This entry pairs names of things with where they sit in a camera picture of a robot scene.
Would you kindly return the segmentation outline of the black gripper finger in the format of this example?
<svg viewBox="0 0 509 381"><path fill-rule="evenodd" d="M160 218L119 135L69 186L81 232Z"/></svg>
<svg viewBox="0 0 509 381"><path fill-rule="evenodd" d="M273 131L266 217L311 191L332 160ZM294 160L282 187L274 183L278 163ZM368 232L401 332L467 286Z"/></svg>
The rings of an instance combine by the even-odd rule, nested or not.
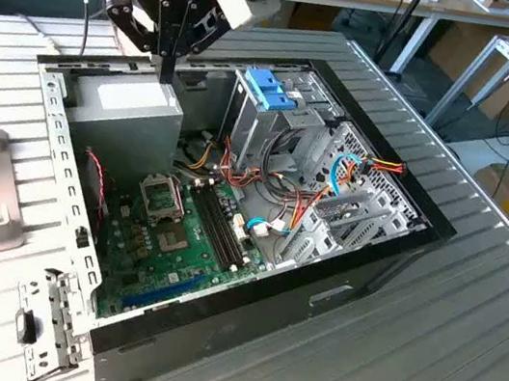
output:
<svg viewBox="0 0 509 381"><path fill-rule="evenodd" d="M172 83L176 60L189 54L200 54L228 32L228 28L228 20L215 0L206 3L188 0L171 52L165 59L161 83Z"/></svg>
<svg viewBox="0 0 509 381"><path fill-rule="evenodd" d="M140 51L151 55L159 83L166 83L171 58L174 26L170 21L170 0L105 0L106 13L128 40ZM152 27L135 17L141 8Z"/></svg>

